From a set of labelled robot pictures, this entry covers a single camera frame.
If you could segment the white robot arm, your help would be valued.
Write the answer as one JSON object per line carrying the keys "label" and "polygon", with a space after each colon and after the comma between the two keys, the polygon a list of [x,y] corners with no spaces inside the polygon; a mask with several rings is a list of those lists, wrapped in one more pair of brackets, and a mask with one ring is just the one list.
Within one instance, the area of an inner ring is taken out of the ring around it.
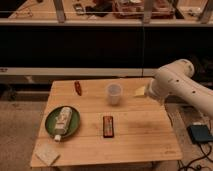
{"label": "white robot arm", "polygon": [[135,97],[149,96],[163,102],[169,95],[174,95],[213,118],[213,90],[192,80],[194,73],[194,65],[187,59],[161,66],[147,85],[135,90]]}

